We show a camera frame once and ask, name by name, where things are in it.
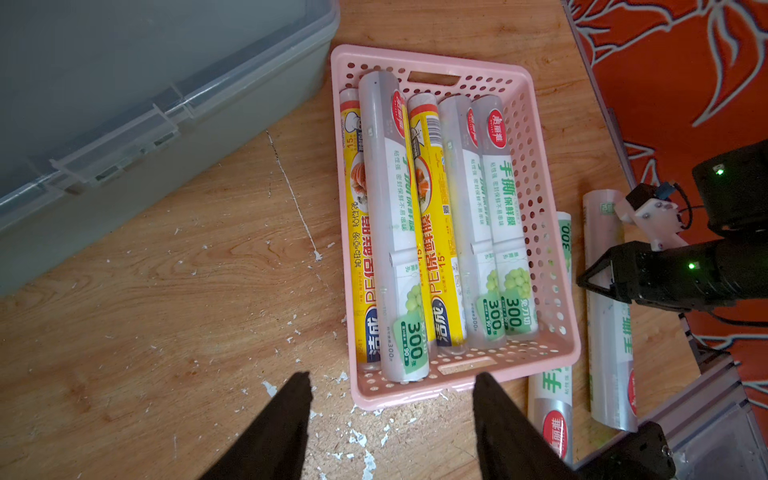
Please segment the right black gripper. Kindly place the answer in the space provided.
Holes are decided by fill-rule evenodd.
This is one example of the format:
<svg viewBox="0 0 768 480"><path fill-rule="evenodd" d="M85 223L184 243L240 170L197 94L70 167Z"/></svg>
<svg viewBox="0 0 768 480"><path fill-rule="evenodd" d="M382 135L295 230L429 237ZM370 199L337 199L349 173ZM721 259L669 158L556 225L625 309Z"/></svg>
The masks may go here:
<svg viewBox="0 0 768 480"><path fill-rule="evenodd" d="M674 312L707 311L767 297L767 242L720 239L654 251L633 241L609 248L577 285L616 301Z"/></svg>

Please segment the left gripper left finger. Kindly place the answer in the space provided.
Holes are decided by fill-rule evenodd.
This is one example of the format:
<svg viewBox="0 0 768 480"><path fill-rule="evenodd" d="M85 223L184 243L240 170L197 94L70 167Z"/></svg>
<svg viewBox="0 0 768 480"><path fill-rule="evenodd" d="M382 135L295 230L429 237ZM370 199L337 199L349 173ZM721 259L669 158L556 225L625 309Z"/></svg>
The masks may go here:
<svg viewBox="0 0 768 480"><path fill-rule="evenodd" d="M204 479L299 479L313 400L310 375L294 373Z"/></svg>

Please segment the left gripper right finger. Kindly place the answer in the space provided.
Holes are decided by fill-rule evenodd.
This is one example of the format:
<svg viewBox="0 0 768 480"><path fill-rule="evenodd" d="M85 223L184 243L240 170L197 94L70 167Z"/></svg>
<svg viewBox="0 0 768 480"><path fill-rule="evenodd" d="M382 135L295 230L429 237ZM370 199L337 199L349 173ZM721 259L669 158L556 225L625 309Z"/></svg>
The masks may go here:
<svg viewBox="0 0 768 480"><path fill-rule="evenodd" d="M472 393L476 448L484 479L576 479L495 378L482 372Z"/></svg>

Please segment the long white green wrap roll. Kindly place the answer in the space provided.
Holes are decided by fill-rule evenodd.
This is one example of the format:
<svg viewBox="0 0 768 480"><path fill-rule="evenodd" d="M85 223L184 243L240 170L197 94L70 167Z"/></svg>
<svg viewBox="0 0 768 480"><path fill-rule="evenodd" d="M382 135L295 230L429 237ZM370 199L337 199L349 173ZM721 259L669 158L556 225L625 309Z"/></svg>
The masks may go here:
<svg viewBox="0 0 768 480"><path fill-rule="evenodd" d="M573 463L573 374L566 366L528 378L527 416L561 460Z"/></svg>

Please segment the pink plastic basket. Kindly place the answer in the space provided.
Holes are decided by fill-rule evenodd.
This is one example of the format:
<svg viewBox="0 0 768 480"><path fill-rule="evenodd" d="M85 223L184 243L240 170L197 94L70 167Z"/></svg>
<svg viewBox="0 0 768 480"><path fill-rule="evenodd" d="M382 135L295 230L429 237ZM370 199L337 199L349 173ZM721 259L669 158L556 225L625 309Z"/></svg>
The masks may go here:
<svg viewBox="0 0 768 480"><path fill-rule="evenodd" d="M331 55L351 394L378 410L574 364L533 80L515 65Z"/></svg>

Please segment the yellow red wrap roll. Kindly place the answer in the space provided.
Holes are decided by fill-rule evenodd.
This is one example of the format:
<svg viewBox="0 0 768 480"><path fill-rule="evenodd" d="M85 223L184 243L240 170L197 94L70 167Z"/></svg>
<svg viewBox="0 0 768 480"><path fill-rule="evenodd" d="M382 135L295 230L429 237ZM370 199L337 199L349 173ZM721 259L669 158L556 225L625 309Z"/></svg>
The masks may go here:
<svg viewBox="0 0 768 480"><path fill-rule="evenodd" d="M374 371L380 368L380 335L363 152L361 103L356 88L346 88L341 91L340 113L356 361L362 370Z"/></svg>

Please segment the green capped wrap roll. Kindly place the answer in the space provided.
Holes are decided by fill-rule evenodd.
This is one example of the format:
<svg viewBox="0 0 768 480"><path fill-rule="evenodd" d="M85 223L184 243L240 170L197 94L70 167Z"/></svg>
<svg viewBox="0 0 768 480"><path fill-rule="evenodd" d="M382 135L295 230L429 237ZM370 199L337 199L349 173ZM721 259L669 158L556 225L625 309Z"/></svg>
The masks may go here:
<svg viewBox="0 0 768 480"><path fill-rule="evenodd" d="M381 369L392 383L429 373L415 209L416 185L399 81L372 71L359 82Z"/></svg>

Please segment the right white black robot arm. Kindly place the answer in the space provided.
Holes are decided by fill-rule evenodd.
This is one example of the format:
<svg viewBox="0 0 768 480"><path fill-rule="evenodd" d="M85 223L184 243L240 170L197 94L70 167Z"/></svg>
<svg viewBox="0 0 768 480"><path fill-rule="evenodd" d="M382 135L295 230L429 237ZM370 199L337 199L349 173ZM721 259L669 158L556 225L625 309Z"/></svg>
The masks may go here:
<svg viewBox="0 0 768 480"><path fill-rule="evenodd" d="M693 208L671 201L678 184L639 184L614 211L648 240L608 248L579 275L578 285L623 303L674 312L766 298L766 142L706 160L692 176L716 239L689 244L680 237L691 225L682 215Z"/></svg>

